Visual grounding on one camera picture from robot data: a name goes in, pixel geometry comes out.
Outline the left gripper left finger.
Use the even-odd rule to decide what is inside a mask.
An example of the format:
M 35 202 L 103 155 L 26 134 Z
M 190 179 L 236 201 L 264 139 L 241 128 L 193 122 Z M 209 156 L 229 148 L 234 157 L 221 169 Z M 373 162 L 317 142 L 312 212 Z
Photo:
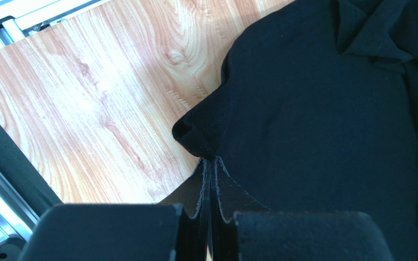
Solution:
M 173 260 L 206 260 L 209 221 L 210 161 L 201 158 L 193 173 L 161 205 L 179 205 L 180 219 Z

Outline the black t-shirt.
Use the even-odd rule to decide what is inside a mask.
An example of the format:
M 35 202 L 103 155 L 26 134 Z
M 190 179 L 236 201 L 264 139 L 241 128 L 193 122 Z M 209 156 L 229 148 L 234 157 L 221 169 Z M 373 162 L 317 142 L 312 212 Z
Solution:
M 176 141 L 271 210 L 367 213 L 418 260 L 418 1 L 294 1 L 221 73 Z

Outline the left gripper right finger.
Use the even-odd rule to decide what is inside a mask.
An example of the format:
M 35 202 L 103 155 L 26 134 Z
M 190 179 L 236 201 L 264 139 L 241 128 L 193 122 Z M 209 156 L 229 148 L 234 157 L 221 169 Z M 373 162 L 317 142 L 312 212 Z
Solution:
M 236 212 L 268 212 L 228 173 L 221 157 L 211 161 L 211 257 L 238 260 Z

